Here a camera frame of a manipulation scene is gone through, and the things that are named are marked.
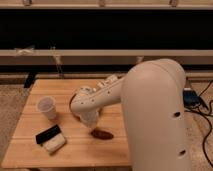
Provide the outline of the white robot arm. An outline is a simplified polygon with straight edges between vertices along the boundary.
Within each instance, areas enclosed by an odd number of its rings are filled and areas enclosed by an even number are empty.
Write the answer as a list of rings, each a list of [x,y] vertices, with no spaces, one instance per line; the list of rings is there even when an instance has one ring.
[[[192,171],[184,119],[185,83],[178,62],[146,61],[96,91],[81,88],[70,109],[90,126],[100,108],[119,103],[133,171]]]

